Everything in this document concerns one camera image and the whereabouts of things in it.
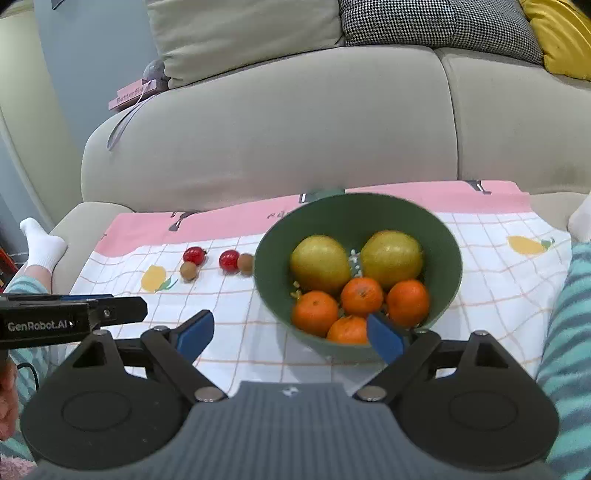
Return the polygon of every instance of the lemon print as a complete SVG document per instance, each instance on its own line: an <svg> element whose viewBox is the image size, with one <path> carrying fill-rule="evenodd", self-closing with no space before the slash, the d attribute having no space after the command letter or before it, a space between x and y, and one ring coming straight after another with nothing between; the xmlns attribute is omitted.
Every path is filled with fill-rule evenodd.
<svg viewBox="0 0 591 480"><path fill-rule="evenodd" d="M509 246L521 255L540 255L554 245L554 239L537 242L521 235L508 236L507 241Z"/></svg>
<svg viewBox="0 0 591 480"><path fill-rule="evenodd" d="M145 291L149 291L155 293L161 290L170 290L176 284L176 281L171 285L170 281L172 277L168 280L166 279L166 270L164 267L159 267L157 265L150 265L150 267L144 273L142 277L142 288Z"/></svg>

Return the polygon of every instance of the yellow pillow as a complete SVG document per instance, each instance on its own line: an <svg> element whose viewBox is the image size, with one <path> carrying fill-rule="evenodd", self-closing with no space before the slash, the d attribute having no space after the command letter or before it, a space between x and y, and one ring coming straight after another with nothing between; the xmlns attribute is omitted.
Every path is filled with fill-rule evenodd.
<svg viewBox="0 0 591 480"><path fill-rule="evenodd" d="M591 80L591 20L570 0L519 0L550 73Z"/></svg>

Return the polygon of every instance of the houndstooth pillow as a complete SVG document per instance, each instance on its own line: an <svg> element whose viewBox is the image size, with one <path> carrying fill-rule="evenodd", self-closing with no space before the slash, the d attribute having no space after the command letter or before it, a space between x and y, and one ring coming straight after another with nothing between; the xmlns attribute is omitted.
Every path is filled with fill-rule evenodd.
<svg viewBox="0 0 591 480"><path fill-rule="evenodd" d="M517 0L340 0L347 46L456 47L542 63Z"/></svg>

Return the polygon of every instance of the red cherry tomato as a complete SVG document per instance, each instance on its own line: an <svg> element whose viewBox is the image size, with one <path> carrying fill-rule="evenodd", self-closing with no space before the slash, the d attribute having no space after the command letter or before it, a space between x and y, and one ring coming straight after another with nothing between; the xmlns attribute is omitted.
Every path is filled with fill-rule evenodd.
<svg viewBox="0 0 591 480"><path fill-rule="evenodd" d="M220 267L228 273L237 272L238 257L240 254L236 250L226 250L220 255Z"/></svg>
<svg viewBox="0 0 591 480"><path fill-rule="evenodd" d="M205 254L207 252L201 247L191 247L185 250L183 253L183 261L184 262L192 262L195 265L199 266L205 260Z"/></svg>

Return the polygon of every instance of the striped clothing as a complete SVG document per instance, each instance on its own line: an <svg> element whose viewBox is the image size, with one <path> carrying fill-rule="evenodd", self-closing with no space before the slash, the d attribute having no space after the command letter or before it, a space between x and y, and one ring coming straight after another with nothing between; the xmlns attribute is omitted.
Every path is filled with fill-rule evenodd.
<svg viewBox="0 0 591 480"><path fill-rule="evenodd" d="M573 247L537 382L560 417L547 463L563 480L582 480L591 471L591 244Z"/></svg>
<svg viewBox="0 0 591 480"><path fill-rule="evenodd" d="M22 276L11 283L6 293L47 294L47 290L34 278ZM43 346L10 350L10 356L17 365L23 362L33 365L39 376L39 382L42 382L47 377L49 347ZM22 412L28 400L35 393L35 379L28 368L21 368L18 371L16 386L18 390L18 408L19 412ZM22 437L19 420L17 420L17 429L13 437L6 442L0 443L0 453L9 457L33 460L31 452Z"/></svg>

